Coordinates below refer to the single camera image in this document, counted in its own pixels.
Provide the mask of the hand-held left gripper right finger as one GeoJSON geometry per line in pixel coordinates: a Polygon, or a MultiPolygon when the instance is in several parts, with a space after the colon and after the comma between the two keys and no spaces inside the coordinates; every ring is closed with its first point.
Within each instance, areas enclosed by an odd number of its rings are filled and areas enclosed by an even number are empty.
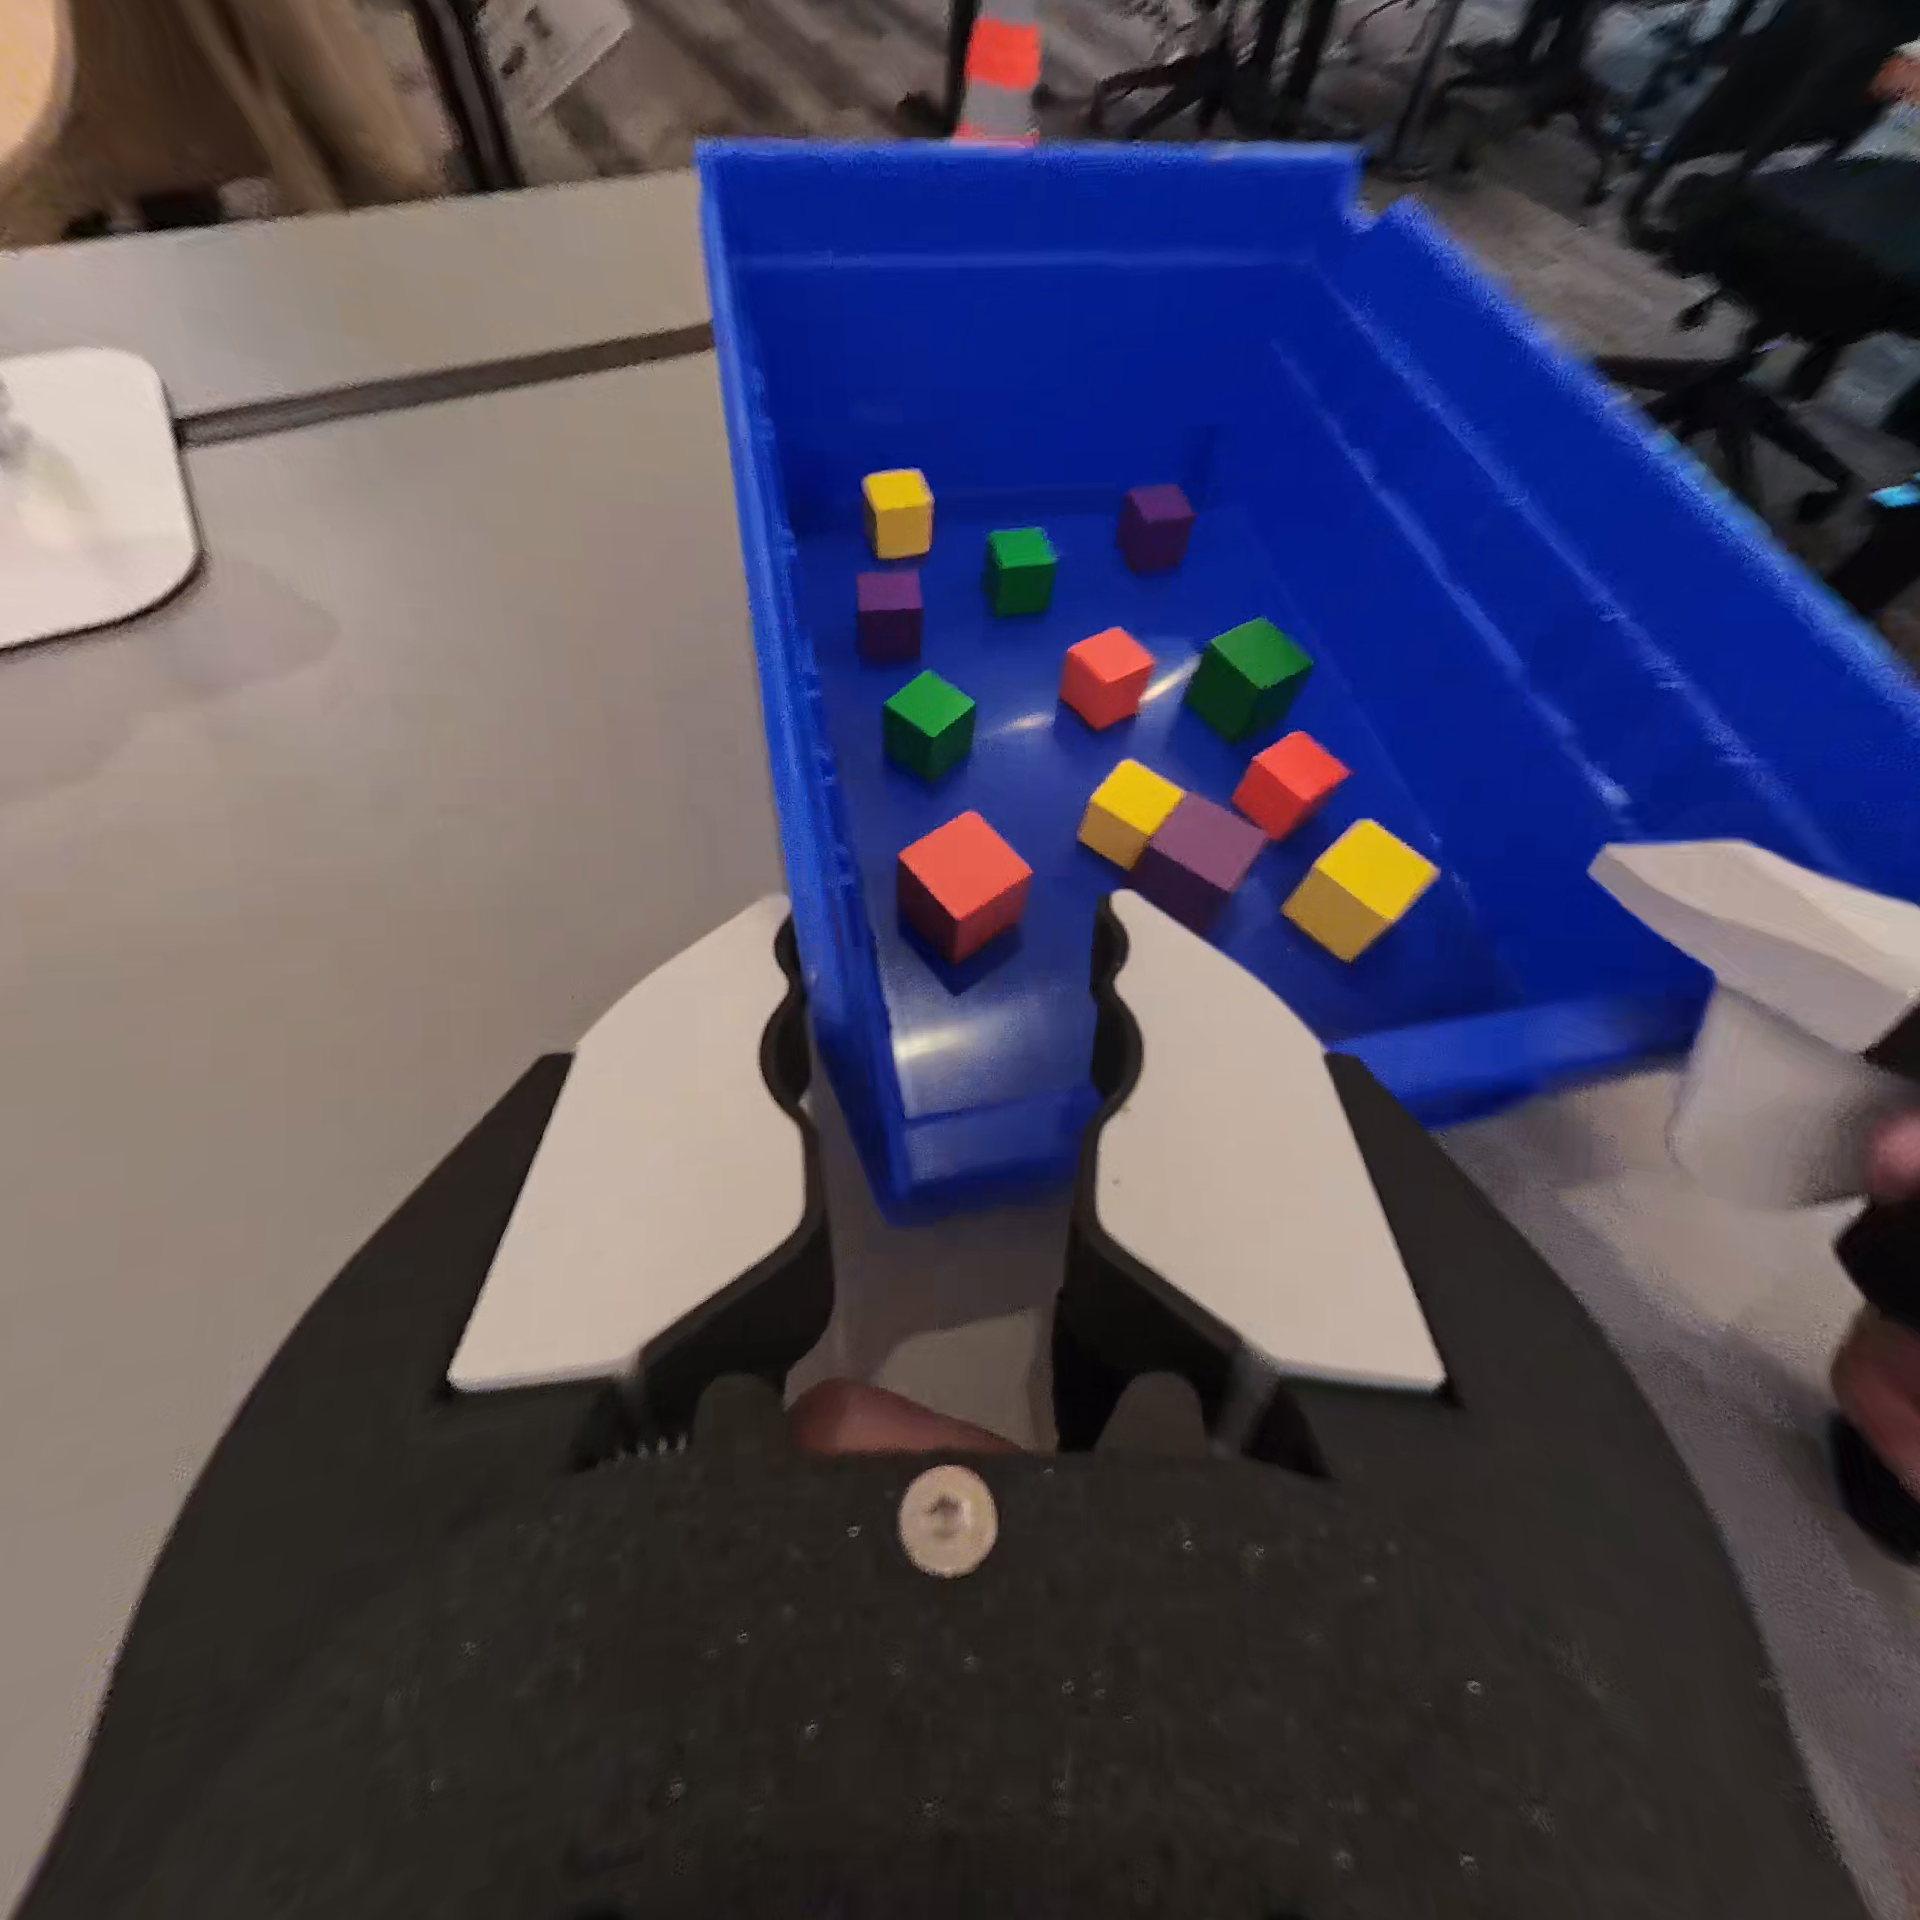
{"type": "Polygon", "coordinates": [[[1095,911],[1095,1113],[1050,1332],[1057,1439],[1168,1376],[1203,1444],[1302,1428],[1294,1385],[1449,1376],[1337,1077],[1251,971],[1136,891],[1095,911]]]}

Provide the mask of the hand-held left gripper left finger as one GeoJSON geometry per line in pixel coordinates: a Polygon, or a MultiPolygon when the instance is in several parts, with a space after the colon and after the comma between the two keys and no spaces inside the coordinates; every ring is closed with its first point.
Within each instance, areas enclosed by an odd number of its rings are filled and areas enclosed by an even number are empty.
{"type": "Polygon", "coordinates": [[[721,1376],[783,1392],[833,1319],[807,1088],[798,939],[764,896],[579,1040],[448,1388],[612,1383],[644,1424],[690,1424],[721,1376]]]}

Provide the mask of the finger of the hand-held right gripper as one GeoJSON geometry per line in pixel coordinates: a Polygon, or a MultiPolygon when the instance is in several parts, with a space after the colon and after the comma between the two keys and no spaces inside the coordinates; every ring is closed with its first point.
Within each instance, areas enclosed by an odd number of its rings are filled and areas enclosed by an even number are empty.
{"type": "Polygon", "coordinates": [[[1612,843],[1588,875],[1714,981],[1851,1054],[1913,1054],[1919,908],[1743,838],[1612,843]]]}

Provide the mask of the red wooden cube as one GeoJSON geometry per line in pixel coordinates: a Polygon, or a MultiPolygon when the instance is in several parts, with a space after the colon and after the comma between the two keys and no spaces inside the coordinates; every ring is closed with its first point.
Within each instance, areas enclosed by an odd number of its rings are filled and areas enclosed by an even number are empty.
{"type": "Polygon", "coordinates": [[[1281,843],[1306,828],[1352,774],[1350,764],[1318,736],[1294,728],[1246,764],[1232,807],[1266,840],[1281,843]]]}
{"type": "Polygon", "coordinates": [[[1123,627],[1075,641],[1063,655],[1060,704],[1091,731],[1129,723],[1156,675],[1156,659],[1123,627]]]}
{"type": "Polygon", "coordinates": [[[1025,916],[1035,871],[978,809],[963,809],[896,855],[900,920],[948,967],[980,956],[1025,916]]]}

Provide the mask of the blue plastic bin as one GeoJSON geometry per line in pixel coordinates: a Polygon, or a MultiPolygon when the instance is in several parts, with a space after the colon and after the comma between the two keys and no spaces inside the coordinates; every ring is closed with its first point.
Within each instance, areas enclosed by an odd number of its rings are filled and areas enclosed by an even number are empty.
{"type": "Polygon", "coordinates": [[[1738,837],[1915,897],[1915,686],[1886,641],[1417,206],[1364,211],[1345,150],[732,139],[697,176],[792,918],[891,1214],[1072,1177],[1124,883],[1075,833],[1123,757],[1214,803],[1292,728],[1350,764],[1214,939],[1431,1129],[1689,1046],[1711,981],[1591,885],[1604,843],[1738,837]],[[881,564],[860,480],[898,467],[934,548],[881,564]],[[1139,576],[1121,502],[1166,483],[1187,557],[1139,576]],[[1058,551],[1042,614],[991,613],[1011,526],[1058,551]],[[862,662],[856,576],[895,567],[921,572],[921,659],[862,662]],[[1185,692],[1249,617],[1315,671],[1227,742],[1185,692]],[[1110,627],[1156,675],[1091,731],[1063,659],[1110,627]],[[940,784],[881,744],[928,667],[977,700],[940,784]],[[896,855],[963,809],[1035,877],[948,967],[896,855]],[[1440,877],[1345,964],[1281,908],[1360,817],[1440,877]]]}

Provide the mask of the black office chair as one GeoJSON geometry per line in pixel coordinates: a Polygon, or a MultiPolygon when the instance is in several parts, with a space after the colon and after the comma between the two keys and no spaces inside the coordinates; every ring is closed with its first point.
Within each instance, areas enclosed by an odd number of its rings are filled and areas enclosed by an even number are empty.
{"type": "Polygon", "coordinates": [[[1743,312],[1738,340],[1714,359],[1604,355],[1593,367],[1676,444],[1713,440],[1726,487],[1754,509],[1755,448],[1774,445],[1815,478],[1796,518],[1825,521],[1862,484],[1796,407],[1862,342],[1919,339],[1915,160],[1697,176],[1674,203],[1655,253],[1668,272],[1711,283],[1676,324],[1694,328],[1729,304],[1743,312]]]}

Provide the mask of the white metal stand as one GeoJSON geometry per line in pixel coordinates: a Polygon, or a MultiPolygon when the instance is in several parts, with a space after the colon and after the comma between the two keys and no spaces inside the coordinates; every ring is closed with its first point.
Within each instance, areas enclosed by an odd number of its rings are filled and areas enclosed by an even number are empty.
{"type": "Polygon", "coordinates": [[[160,372],[105,347],[3,360],[3,648],[122,627],[203,559],[160,372]]]}

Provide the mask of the white paper sheet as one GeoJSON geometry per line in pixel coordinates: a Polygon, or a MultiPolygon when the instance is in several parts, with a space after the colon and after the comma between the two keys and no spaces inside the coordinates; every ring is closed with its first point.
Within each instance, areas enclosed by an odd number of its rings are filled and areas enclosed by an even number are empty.
{"type": "Polygon", "coordinates": [[[516,117],[539,117],[633,29],[627,3],[486,3],[476,15],[497,92],[516,117]]]}

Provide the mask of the orange traffic cone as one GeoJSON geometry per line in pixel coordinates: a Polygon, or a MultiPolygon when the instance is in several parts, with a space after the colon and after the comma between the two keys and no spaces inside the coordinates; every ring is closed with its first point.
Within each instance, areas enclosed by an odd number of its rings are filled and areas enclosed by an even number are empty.
{"type": "Polygon", "coordinates": [[[954,3],[948,29],[952,137],[1033,145],[1041,137],[1041,5],[954,3]]]}

